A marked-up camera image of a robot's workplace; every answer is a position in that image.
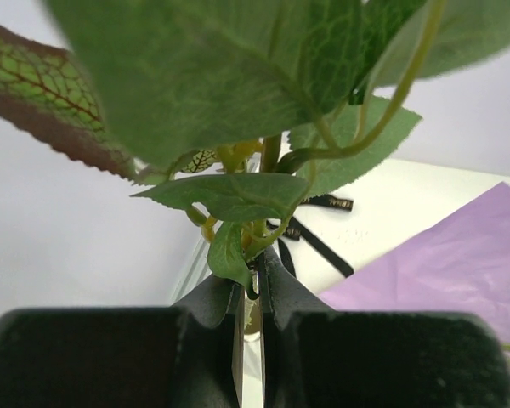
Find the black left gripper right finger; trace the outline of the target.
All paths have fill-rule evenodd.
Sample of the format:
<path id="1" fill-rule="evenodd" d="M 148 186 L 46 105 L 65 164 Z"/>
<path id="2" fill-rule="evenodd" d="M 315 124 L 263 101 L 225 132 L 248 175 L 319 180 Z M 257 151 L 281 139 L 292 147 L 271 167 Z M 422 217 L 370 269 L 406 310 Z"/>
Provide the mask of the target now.
<path id="1" fill-rule="evenodd" d="M 510 366 L 472 314 L 338 312 L 258 256 L 267 407 L 510 407 Z"/>

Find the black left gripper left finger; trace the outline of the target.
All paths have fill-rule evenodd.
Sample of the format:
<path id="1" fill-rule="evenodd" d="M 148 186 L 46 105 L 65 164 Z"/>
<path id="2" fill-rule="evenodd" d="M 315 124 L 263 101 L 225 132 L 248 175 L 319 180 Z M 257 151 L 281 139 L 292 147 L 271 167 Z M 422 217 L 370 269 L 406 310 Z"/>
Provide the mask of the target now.
<path id="1" fill-rule="evenodd" d="M 238 407 L 242 288 L 213 276 L 169 307 L 0 317 L 0 407 Z"/>

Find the black ribbon gold lettering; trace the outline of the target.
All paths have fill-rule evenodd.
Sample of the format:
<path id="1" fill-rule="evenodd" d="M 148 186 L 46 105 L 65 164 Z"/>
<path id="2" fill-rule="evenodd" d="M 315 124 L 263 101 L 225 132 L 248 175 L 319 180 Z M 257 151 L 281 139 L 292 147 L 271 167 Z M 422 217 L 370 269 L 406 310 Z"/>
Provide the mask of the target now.
<path id="1" fill-rule="evenodd" d="M 350 199 L 338 198 L 332 194 L 317 195 L 304 199 L 301 206 L 314 206 L 339 210 L 351 213 L 354 208 L 354 201 Z M 324 241 L 316 236 L 310 229 L 303 225 L 295 217 L 291 217 L 289 224 L 278 238 L 278 253 L 281 263 L 286 270 L 297 277 L 295 265 L 291 252 L 284 240 L 306 241 L 320 256 L 322 256 L 343 278 L 349 278 L 354 274 L 354 268 L 349 262 L 332 250 Z"/>

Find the purple tissue paper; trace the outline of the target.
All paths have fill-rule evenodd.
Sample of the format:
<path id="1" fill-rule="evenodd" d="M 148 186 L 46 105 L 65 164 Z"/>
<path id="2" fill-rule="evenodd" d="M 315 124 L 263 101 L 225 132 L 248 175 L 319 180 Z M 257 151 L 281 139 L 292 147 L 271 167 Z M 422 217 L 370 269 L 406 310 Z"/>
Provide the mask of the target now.
<path id="1" fill-rule="evenodd" d="M 337 310 L 472 313 L 510 343 L 510 186 L 495 185 L 320 299 Z"/>

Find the peach artificial flower stem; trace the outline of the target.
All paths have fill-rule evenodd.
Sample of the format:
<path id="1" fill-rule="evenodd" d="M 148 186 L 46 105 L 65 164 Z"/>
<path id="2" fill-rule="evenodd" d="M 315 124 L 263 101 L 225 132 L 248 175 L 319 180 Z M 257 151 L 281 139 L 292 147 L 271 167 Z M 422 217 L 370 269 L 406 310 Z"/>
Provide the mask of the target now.
<path id="1" fill-rule="evenodd" d="M 0 25 L 0 117 L 142 187 L 258 298 L 254 261 L 311 197 L 420 122 L 413 83 L 510 47 L 510 1 L 49 1 L 69 42 Z"/>

